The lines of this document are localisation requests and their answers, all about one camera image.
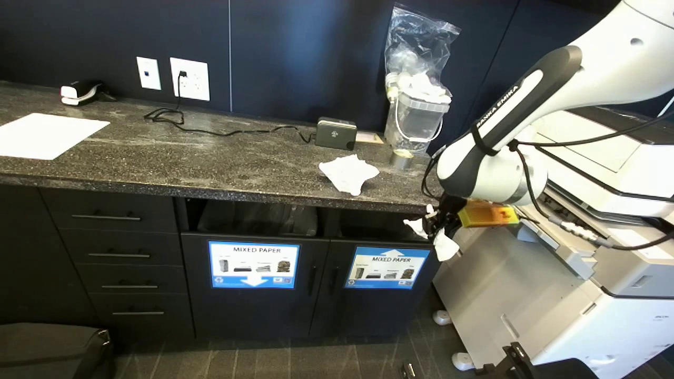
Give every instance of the dark wall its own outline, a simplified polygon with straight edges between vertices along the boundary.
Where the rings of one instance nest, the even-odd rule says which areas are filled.
[[[443,82],[443,141],[461,136],[537,58],[595,25],[608,0],[403,0],[461,28]],[[170,58],[207,61],[216,112],[384,130],[382,50],[393,0],[0,0],[0,81],[59,86],[102,79],[172,101]],[[136,58],[161,61],[144,90]]]

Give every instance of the floor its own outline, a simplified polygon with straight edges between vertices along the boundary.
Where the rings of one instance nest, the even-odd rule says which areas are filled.
[[[403,379],[414,363],[420,379],[463,379],[451,356],[461,351],[453,326],[436,326],[434,290],[410,329],[379,341],[195,341],[131,345],[117,358],[117,379]],[[674,350],[654,358],[628,379],[674,378]]]

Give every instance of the wall outlet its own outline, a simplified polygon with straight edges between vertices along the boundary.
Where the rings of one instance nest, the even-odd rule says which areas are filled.
[[[172,58],[172,79],[175,97],[212,101],[210,65]]]
[[[136,61],[140,65],[141,86],[153,90],[163,90],[161,65],[156,64],[156,60],[137,58]]]

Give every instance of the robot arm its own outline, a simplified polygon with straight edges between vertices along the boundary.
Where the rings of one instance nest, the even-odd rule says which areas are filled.
[[[635,103],[674,86],[674,0],[624,0],[581,38],[548,53],[439,161],[446,193],[525,204],[522,162],[505,146],[571,108]],[[536,191],[545,174],[532,168]]]

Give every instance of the dark countertop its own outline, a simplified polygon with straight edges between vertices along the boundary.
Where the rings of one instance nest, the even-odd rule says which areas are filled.
[[[421,212],[430,202],[420,190],[421,168],[394,173],[389,164],[389,146],[359,143],[354,152],[329,149],[303,143],[293,128],[228,140],[181,133],[172,125],[144,120],[144,113],[156,109],[154,103],[96,101],[67,108],[55,89],[6,82],[0,82],[0,100],[0,125],[32,112],[111,122],[58,161],[0,157],[0,184],[401,212]],[[228,133],[275,127],[297,125],[185,112],[185,128]],[[347,154],[359,154],[379,168],[359,199],[340,193],[319,170],[319,162]]]

